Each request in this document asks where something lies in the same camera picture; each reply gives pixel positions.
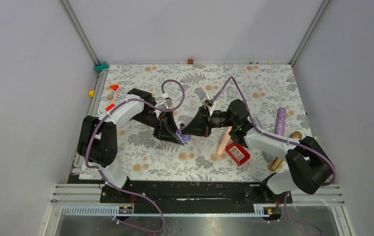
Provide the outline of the pink cylindrical tube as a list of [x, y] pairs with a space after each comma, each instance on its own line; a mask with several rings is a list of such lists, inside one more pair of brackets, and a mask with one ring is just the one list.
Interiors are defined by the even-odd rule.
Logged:
[[218, 146], [218, 149], [217, 149], [217, 151], [216, 151], [216, 154], [218, 154], [218, 155], [222, 155], [223, 152], [225, 151], [225, 149], [226, 149], [226, 147], [227, 147], [227, 145], [228, 145], [228, 143], [229, 143], [229, 141], [230, 141], [230, 139], [231, 139], [231, 138], [230, 138], [230, 135], [229, 135], [229, 133], [230, 133], [231, 130], [232, 130], [232, 127], [229, 126], [229, 127], [227, 128], [227, 130], [226, 130], [226, 132], [225, 132], [225, 134], [224, 134], [224, 136], [223, 136], [223, 138], [222, 138], [222, 140], [221, 140], [219, 146]]

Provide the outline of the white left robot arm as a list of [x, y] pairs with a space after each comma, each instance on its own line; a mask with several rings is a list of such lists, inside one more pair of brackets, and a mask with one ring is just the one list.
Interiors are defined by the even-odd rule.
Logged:
[[133, 88], [104, 118], [86, 116], [83, 119], [77, 153], [85, 159], [87, 168], [97, 170], [107, 185], [114, 186], [112, 196], [119, 202], [130, 198], [131, 189], [125, 185], [127, 176], [117, 160], [118, 128], [135, 120], [152, 127], [153, 137], [158, 140], [178, 145], [186, 143], [175, 124], [171, 98], [167, 93], [162, 96], [164, 101], [157, 104], [151, 93]]

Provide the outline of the grey microphone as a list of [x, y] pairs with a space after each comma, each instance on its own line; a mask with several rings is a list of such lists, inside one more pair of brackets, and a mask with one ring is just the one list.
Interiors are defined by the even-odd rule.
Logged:
[[272, 154], [264, 152], [264, 151], [262, 152], [262, 155], [263, 155], [263, 159], [265, 160], [266, 163], [272, 163], [276, 159], [275, 155], [272, 155]]

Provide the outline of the purple glitter microphone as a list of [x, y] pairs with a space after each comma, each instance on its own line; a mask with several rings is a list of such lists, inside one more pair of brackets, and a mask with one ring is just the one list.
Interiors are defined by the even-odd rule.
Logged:
[[275, 134], [283, 136], [285, 133], [286, 108], [279, 107], [276, 117]]

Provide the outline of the floral patterned mat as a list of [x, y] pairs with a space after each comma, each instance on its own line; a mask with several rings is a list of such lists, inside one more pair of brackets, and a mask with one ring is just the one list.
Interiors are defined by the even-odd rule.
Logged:
[[[110, 85], [119, 85], [116, 91]], [[275, 129], [279, 107], [286, 108], [285, 136], [293, 132], [311, 135], [298, 85], [290, 65], [281, 64], [126, 64], [111, 65], [100, 97], [97, 116], [119, 104], [133, 88], [150, 92], [157, 102], [165, 91], [174, 104], [177, 124], [188, 124], [200, 106], [199, 94], [216, 96], [216, 108], [224, 111], [235, 99], [245, 98], [252, 116], [265, 131]], [[192, 137], [182, 146], [157, 140], [153, 128], [134, 120], [118, 128], [117, 160], [131, 180], [261, 181], [271, 163], [262, 151], [251, 149], [250, 159], [238, 166], [224, 152], [216, 154], [225, 134], [213, 129], [208, 138]]]

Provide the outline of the aluminium frame rail left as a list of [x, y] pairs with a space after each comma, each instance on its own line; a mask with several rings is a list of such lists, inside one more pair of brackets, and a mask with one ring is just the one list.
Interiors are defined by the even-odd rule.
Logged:
[[59, 2], [26, 8], [23, 38], [0, 25], [0, 173], [59, 181], [94, 79], [94, 65]]

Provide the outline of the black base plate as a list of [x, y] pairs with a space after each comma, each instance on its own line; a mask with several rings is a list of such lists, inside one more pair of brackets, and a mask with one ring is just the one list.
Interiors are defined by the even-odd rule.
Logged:
[[284, 193], [276, 195], [259, 182], [132, 181], [123, 191], [104, 186], [101, 203], [134, 205], [135, 213], [156, 213], [143, 196], [154, 201], [163, 213], [253, 213], [254, 204], [292, 203]]

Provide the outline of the aluminium frame rail right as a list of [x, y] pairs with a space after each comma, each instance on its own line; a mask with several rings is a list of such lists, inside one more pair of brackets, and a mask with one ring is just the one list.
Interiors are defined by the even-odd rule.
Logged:
[[293, 54], [291, 60], [289, 61], [289, 64], [291, 67], [294, 67], [297, 64], [298, 59], [300, 58], [306, 44], [311, 38], [311, 35], [315, 31], [317, 25], [319, 24], [320, 20], [322, 19], [325, 11], [327, 10], [331, 0], [323, 0], [318, 8], [318, 10], [315, 13], [315, 16], [313, 17], [311, 23], [309, 24], [309, 27], [307, 28], [302, 40], [300, 41], [295, 53]]

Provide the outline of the red plastic bin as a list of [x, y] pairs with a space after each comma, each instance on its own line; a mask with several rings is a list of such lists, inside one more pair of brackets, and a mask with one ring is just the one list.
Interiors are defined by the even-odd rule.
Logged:
[[250, 154], [247, 152], [247, 150], [243, 146], [236, 143], [227, 145], [225, 151], [238, 166], [243, 165], [250, 159]]

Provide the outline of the aluminium frame rail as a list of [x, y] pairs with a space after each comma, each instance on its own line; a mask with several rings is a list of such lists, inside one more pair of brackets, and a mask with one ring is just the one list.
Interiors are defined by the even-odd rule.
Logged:
[[313, 17], [311, 23], [309, 24], [309, 27], [307, 28], [302, 40], [300, 41], [295, 53], [293, 54], [291, 60], [289, 61], [289, 64], [291, 67], [294, 67], [297, 64], [298, 59], [300, 58], [306, 44], [311, 38], [311, 35], [315, 31], [317, 25], [319, 24], [320, 20], [322, 19], [325, 11], [327, 10], [331, 0], [323, 0], [318, 8], [318, 10], [315, 13], [315, 16]]
[[0, 173], [59, 181], [94, 79], [94, 65], [59, 2], [26, 8], [23, 38], [0, 25]]

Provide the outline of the lavender earbud charging case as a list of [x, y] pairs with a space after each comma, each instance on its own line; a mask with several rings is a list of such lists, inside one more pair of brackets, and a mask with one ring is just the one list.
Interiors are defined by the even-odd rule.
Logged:
[[175, 135], [177, 136], [177, 139], [179, 140], [179, 143], [181, 145], [186, 145], [189, 141], [191, 141], [191, 136], [183, 134], [182, 130], [183, 130], [183, 127], [179, 128], [175, 132]]

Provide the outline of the teal curved block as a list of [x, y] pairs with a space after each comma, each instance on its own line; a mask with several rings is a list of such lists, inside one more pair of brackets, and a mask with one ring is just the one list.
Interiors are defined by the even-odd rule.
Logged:
[[104, 69], [106, 69], [106, 68], [108, 68], [109, 66], [108, 66], [108, 64], [107, 64], [107, 62], [103, 62], [102, 64], [100, 64], [100, 65], [96, 65], [95, 67], [94, 67], [94, 70], [96, 71], [96, 72], [101, 72], [102, 70], [104, 70]]

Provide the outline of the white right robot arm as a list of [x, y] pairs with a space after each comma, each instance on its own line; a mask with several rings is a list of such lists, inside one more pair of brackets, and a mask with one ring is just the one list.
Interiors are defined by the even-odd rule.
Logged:
[[249, 121], [248, 108], [240, 99], [232, 101], [224, 112], [210, 113], [201, 106], [193, 120], [182, 129], [182, 134], [208, 137], [212, 129], [228, 126], [233, 143], [281, 157], [288, 165], [288, 171], [265, 179], [266, 185], [260, 190], [264, 201], [272, 203], [280, 194], [298, 189], [313, 195], [321, 186], [327, 185], [327, 179], [334, 174], [334, 165], [313, 137], [286, 139], [257, 129]]

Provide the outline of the red wedge block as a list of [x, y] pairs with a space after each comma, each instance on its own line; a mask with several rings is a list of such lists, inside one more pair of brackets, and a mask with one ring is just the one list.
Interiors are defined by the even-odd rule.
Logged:
[[109, 88], [113, 91], [116, 91], [118, 88], [119, 88], [119, 85], [115, 84], [115, 85], [110, 85]]

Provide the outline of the red block near gripper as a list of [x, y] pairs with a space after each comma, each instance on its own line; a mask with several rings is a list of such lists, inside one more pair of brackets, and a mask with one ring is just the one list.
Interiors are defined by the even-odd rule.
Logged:
[[114, 108], [115, 107], [115, 104], [110, 104], [109, 106], [107, 106], [106, 108], [105, 108], [105, 110], [106, 111], [110, 111], [112, 108]]

